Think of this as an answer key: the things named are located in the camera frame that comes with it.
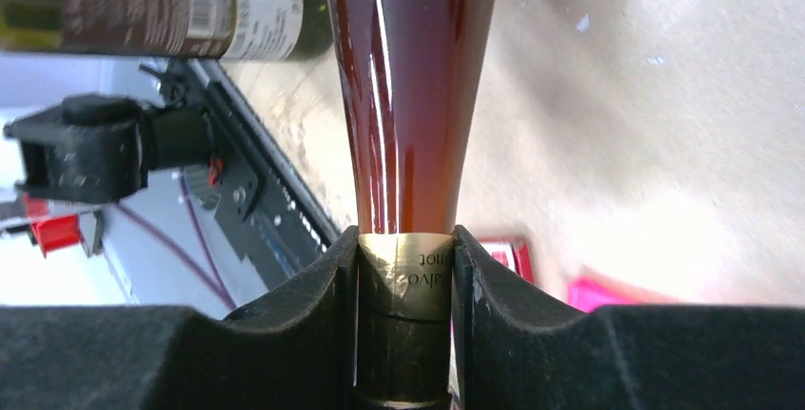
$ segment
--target beige surface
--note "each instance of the beige surface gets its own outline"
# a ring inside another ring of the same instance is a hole
[[[683,300],[805,303],[803,0],[497,0],[459,223]],[[228,64],[341,225],[337,68]]]

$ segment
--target pink object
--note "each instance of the pink object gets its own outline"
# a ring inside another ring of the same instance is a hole
[[[582,277],[568,288],[568,304],[579,310],[592,312],[603,305],[636,304],[636,302]]]

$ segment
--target bottle label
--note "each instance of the bottle label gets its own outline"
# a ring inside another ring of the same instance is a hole
[[[302,0],[63,0],[62,49],[282,60]]]

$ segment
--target cable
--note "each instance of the cable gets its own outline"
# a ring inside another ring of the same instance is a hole
[[[204,270],[196,264],[193,258],[187,254],[173,239],[168,237],[167,234],[163,233],[159,228],[157,228],[154,224],[142,218],[139,214],[135,213],[128,207],[117,204],[114,205],[114,208],[117,209],[121,214],[125,215],[129,220],[137,224],[139,227],[146,230],[150,235],[152,235],[155,239],[157,239],[163,246],[170,249],[176,257],[181,260],[181,262],[193,273],[198,277],[198,279],[210,290],[212,291],[220,300],[224,303],[224,305],[229,310],[234,310],[237,307],[237,304],[234,303],[234,300],[226,292],[225,289],[220,288],[213,279],[208,276]]]
[[[207,245],[207,240],[204,239],[204,234],[201,232],[201,226],[198,224],[196,209],[193,208],[193,200],[190,198],[190,191],[187,188],[187,179],[184,177],[183,173],[179,173],[178,175],[178,187],[181,190],[181,197],[184,200],[184,205],[187,207],[187,215],[190,216],[190,220],[193,223],[193,231],[196,233],[196,239],[198,239],[198,243],[201,245],[201,249],[204,251],[204,258],[207,259],[207,264],[210,265],[210,269],[213,270],[213,277],[218,282],[218,286],[227,294],[228,298],[230,300],[234,300],[232,295],[227,290],[224,280],[221,278],[220,272],[218,272],[218,266],[215,265],[215,260],[213,260],[213,255],[210,253],[210,248]]]

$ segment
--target barcode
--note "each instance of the barcode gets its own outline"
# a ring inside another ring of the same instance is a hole
[[[190,0],[188,38],[213,38],[217,13],[218,0]]]
[[[235,35],[234,40],[232,40],[229,50],[240,52],[243,50],[244,45],[246,45],[246,32],[238,32],[237,35]]]

